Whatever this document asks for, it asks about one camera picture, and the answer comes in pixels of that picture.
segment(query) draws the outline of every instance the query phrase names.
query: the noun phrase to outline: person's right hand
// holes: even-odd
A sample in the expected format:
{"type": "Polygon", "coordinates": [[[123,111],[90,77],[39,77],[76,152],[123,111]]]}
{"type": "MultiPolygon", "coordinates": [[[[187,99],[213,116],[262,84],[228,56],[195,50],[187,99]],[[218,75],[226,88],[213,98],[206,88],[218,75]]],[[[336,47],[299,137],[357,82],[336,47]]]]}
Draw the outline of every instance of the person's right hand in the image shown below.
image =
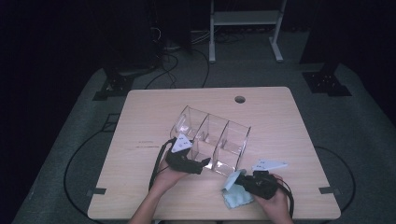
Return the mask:
{"type": "MultiPolygon", "coordinates": [[[[282,177],[279,175],[273,175],[279,184],[283,185],[282,177]]],[[[288,208],[288,196],[281,190],[278,189],[274,197],[269,200],[252,194],[254,200],[262,207],[264,213],[268,218],[275,224],[290,224],[293,223],[288,208]]]]}

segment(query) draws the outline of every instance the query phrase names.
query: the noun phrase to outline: light wood tabletop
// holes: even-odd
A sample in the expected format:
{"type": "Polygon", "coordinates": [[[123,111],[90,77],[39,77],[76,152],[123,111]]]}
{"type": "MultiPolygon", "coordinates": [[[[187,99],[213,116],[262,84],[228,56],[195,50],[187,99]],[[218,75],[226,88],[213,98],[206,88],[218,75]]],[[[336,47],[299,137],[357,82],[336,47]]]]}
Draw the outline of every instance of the light wood tabletop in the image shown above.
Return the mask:
{"type": "MultiPolygon", "coordinates": [[[[122,109],[97,188],[88,210],[94,219],[127,219],[148,193],[161,146],[188,105],[251,127],[239,168],[251,174],[258,159],[285,161],[272,171],[290,186],[296,219],[336,219],[341,215],[291,92],[285,87],[130,91],[122,109]],[[239,104],[236,96],[246,101],[239,104]]],[[[204,168],[180,180],[161,198],[154,219],[265,220],[255,203],[229,209],[222,197],[226,176],[204,168]]]]}

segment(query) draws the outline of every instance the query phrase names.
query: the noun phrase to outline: person's left hand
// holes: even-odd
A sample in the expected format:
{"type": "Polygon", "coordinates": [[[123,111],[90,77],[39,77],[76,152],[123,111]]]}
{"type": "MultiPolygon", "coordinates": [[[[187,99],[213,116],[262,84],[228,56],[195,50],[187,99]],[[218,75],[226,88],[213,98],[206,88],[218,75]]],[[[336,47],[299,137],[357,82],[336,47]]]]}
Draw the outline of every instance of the person's left hand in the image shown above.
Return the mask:
{"type": "Polygon", "coordinates": [[[153,184],[153,187],[161,189],[163,193],[172,188],[181,178],[188,175],[188,173],[173,170],[165,160],[166,153],[159,165],[153,184]]]}

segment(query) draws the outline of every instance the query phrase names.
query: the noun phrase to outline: person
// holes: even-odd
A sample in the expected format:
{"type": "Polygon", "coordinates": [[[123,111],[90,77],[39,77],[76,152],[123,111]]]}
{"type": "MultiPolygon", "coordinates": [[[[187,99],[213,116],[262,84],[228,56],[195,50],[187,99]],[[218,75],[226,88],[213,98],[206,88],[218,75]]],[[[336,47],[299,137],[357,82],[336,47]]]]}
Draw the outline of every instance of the person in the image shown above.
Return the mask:
{"type": "MultiPolygon", "coordinates": [[[[172,188],[181,178],[187,176],[187,173],[172,170],[165,160],[162,160],[159,172],[155,177],[151,189],[148,191],[147,196],[139,205],[134,215],[128,221],[128,224],[149,224],[154,216],[158,202],[161,197],[172,188]]],[[[282,179],[279,175],[274,175],[277,179],[282,179]]],[[[286,194],[278,189],[274,197],[270,200],[265,200],[262,197],[253,195],[254,200],[260,205],[263,212],[275,224],[290,224],[293,223],[288,208],[288,199],[286,194]]]]}

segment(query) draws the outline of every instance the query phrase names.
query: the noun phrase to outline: white metal frame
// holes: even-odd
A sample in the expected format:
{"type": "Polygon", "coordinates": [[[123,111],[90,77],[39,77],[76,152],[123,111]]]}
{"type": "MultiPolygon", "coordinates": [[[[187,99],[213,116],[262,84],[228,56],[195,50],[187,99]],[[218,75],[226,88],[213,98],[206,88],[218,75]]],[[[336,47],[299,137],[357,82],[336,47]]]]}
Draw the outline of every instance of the white metal frame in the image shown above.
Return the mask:
{"type": "Polygon", "coordinates": [[[282,54],[277,46],[280,25],[282,24],[287,0],[282,0],[280,10],[267,11],[218,11],[215,12],[215,0],[210,4],[210,41],[209,41],[209,61],[216,61],[215,52],[215,26],[218,25],[258,25],[274,24],[276,26],[274,36],[269,37],[271,48],[276,57],[276,61],[283,62],[282,54]]]}

